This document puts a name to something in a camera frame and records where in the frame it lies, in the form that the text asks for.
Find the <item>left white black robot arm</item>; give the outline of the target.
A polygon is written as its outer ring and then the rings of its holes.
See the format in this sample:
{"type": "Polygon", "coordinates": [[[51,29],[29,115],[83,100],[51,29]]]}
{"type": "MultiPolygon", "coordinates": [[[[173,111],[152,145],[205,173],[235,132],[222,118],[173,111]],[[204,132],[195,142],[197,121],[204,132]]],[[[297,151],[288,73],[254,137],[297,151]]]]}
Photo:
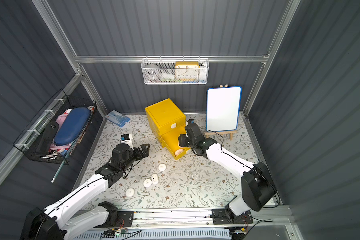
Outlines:
{"type": "Polygon", "coordinates": [[[150,154],[150,144],[131,148],[118,144],[110,160],[101,166],[81,186],[44,209],[34,208],[27,216],[20,238],[22,240],[72,240],[94,228],[114,227],[119,221],[118,208],[107,201],[94,209],[76,216],[75,214],[90,200],[112,187],[119,179],[127,176],[134,164],[150,154]]]}

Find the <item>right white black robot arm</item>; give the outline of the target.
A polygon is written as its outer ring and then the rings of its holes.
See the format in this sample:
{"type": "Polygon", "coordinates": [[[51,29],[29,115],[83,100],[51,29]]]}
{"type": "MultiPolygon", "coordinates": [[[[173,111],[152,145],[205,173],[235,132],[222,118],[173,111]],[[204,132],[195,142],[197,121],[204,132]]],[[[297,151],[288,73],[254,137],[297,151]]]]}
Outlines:
{"type": "Polygon", "coordinates": [[[225,219],[232,223],[247,211],[260,211],[277,195],[268,167],[239,158],[212,138],[206,138],[193,119],[187,121],[185,133],[178,137],[180,147],[191,148],[197,156],[215,162],[241,182],[241,196],[225,206],[225,219]]]}

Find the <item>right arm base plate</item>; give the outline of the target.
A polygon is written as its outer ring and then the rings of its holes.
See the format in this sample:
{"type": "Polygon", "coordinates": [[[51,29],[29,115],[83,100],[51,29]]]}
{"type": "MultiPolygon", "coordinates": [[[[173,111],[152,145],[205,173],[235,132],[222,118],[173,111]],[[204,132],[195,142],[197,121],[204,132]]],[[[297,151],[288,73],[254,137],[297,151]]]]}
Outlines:
{"type": "Polygon", "coordinates": [[[229,209],[212,209],[210,218],[213,219],[214,225],[249,225],[254,222],[249,215],[250,213],[250,211],[247,211],[237,216],[229,209]]]}

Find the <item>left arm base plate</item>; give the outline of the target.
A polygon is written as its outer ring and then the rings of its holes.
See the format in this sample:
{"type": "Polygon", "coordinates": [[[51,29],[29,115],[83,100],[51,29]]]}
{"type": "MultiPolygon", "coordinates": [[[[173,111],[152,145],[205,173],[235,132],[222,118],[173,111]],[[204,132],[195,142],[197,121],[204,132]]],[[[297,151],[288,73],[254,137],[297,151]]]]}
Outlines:
{"type": "Polygon", "coordinates": [[[120,211],[110,214],[110,228],[129,228],[132,226],[134,219],[134,211],[120,211]]]}

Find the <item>yellow three-drawer cabinet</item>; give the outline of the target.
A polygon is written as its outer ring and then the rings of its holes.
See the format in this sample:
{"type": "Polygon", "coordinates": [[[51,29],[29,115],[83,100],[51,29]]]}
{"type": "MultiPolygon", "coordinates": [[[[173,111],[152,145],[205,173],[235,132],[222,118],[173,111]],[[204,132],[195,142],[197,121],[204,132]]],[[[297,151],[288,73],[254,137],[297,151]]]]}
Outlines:
{"type": "Polygon", "coordinates": [[[161,136],[186,122],[185,114],[169,98],[146,107],[145,111],[151,130],[162,147],[164,147],[164,142],[161,136]]]}

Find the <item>white earphone case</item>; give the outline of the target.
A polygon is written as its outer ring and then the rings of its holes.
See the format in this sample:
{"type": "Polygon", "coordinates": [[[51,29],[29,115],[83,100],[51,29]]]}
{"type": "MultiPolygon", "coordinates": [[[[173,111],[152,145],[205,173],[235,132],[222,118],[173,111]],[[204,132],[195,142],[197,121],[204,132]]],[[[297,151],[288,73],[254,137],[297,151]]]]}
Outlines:
{"type": "Polygon", "coordinates": [[[152,185],[152,180],[151,179],[145,179],[144,182],[143,182],[143,186],[145,188],[149,188],[151,185],[152,185]]]}
{"type": "Polygon", "coordinates": [[[151,181],[153,185],[157,185],[159,183],[159,176],[158,174],[152,174],[151,181]]]}
{"type": "Polygon", "coordinates": [[[166,170],[167,166],[165,164],[159,164],[158,166],[158,170],[160,172],[164,172],[166,170]]]}

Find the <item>white earphone case isolated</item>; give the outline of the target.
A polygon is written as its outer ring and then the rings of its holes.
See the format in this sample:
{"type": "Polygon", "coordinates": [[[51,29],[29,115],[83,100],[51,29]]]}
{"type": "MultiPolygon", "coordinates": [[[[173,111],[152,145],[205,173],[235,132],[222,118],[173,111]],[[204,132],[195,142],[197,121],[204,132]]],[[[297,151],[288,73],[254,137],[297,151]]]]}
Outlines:
{"type": "Polygon", "coordinates": [[[133,197],[134,194],[135,194],[135,190],[134,190],[133,188],[129,188],[129,189],[127,189],[126,192],[125,192],[125,195],[126,195],[126,197],[128,197],[128,198],[133,197]]]}

